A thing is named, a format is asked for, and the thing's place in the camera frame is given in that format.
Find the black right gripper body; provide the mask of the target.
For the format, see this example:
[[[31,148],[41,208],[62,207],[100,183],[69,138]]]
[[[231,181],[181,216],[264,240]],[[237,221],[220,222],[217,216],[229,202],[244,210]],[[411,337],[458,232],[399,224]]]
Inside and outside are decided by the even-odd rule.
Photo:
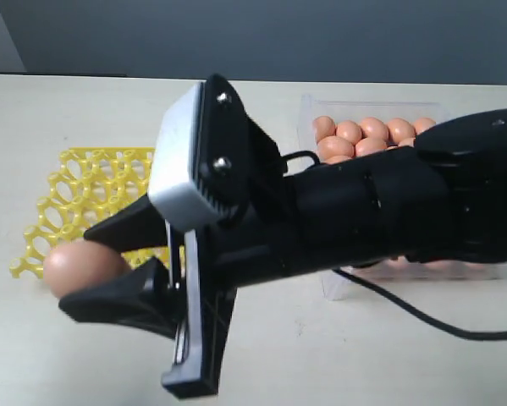
[[[185,235],[186,313],[163,387],[179,400],[218,394],[238,288],[303,274],[296,193],[256,195],[231,226]]]

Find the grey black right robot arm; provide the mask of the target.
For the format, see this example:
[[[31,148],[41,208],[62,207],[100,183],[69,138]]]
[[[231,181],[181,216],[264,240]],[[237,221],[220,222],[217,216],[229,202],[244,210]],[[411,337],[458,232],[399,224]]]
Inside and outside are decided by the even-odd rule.
[[[238,288],[392,257],[507,262],[507,109],[441,123],[411,147],[289,174],[236,95],[196,88],[163,117],[148,191],[85,232],[124,253],[167,247],[131,273],[67,294],[73,320],[173,339],[163,387],[218,392]]]

